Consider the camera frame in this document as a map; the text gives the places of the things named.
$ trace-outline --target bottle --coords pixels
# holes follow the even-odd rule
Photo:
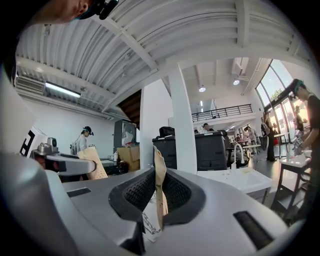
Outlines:
[[[114,154],[113,154],[113,161],[115,161],[115,162],[118,161],[118,151],[114,152]]]
[[[286,161],[287,161],[287,162],[290,161],[290,153],[289,153],[289,151],[286,153]]]

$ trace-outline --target black slot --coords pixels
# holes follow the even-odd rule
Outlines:
[[[90,192],[91,192],[91,190],[89,188],[83,187],[83,188],[79,188],[76,190],[67,191],[66,193],[68,194],[68,196],[70,198],[73,198],[73,197],[80,196],[80,195],[90,193]]]
[[[239,211],[233,214],[240,226],[249,236],[257,250],[270,244],[273,239],[263,227],[247,211]]]

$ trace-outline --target air vent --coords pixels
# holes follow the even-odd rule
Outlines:
[[[45,83],[28,77],[18,76],[16,80],[16,87],[29,92],[43,94]]]

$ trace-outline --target black shirt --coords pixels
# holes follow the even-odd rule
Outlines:
[[[310,129],[320,129],[320,99],[311,95],[307,101]],[[320,134],[311,145],[311,167],[320,169]]]

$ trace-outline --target headset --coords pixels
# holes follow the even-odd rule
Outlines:
[[[96,0],[84,14],[76,19],[84,20],[93,15],[99,15],[100,20],[105,20],[117,4],[118,0],[110,0],[108,2],[105,0]]]

